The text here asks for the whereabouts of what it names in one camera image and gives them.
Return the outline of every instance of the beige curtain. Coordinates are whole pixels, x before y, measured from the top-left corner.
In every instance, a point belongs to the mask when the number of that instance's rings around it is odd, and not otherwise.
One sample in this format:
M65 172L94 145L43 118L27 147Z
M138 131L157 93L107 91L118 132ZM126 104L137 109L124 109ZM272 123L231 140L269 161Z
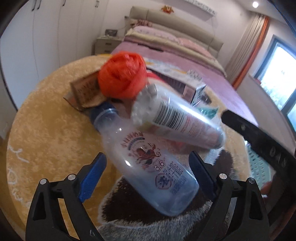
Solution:
M246 65L256 42L260 36L265 15L259 13L253 13L250 23L242 36L237 48L234 51L232 58L227 64L225 71L227 73L227 79L232 84L237 76Z

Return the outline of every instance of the person's hand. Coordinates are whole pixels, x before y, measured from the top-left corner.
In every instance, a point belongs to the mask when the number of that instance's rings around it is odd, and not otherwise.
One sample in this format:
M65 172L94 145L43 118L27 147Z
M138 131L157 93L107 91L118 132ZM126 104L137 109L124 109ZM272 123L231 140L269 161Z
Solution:
M268 194L271 189L272 182L267 182L263 185L261 188L261 194L267 195L267 197L263 198L263 201L265 202L268 199ZM275 238L280 234L280 232L284 229L284 227L287 225L291 217L293 216L294 212L296 210L296 204L292 205L289 210L283 214L280 219L280 225L270 234L270 240L273 241Z

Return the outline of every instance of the recessed light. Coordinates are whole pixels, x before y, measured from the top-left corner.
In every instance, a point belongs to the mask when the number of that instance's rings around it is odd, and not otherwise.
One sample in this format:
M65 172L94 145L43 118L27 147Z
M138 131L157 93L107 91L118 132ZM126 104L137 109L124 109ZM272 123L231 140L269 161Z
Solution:
M259 6L259 3L257 2L253 2L253 5L252 5L254 8L257 8Z

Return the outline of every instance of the wooden floor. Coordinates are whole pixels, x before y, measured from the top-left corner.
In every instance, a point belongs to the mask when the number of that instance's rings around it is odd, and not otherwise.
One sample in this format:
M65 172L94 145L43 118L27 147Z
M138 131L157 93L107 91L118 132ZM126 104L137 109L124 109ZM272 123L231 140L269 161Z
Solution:
M8 136L5 140L0 138L0 209L14 230L24 239L25 225L19 218L13 205L7 184L6 150ZM0 213L0 222L4 224L3 215Z

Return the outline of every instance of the pink bedsheet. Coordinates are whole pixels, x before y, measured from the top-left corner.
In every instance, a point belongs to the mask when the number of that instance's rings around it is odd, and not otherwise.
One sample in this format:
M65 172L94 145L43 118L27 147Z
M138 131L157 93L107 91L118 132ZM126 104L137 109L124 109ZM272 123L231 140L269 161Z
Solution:
M138 45L137 43L122 42L116 47L112 54L118 53L122 50L136 52L143 57L170 63L184 71L192 69L198 72L202 76L203 82L211 87L211 89L216 93L216 95L222 100L222 102L229 110L237 113L251 123L258 125L249 108L222 75L219 75L218 73L215 73L207 67L195 63L191 60L182 58L169 52L160 52L157 50L149 49L148 47Z

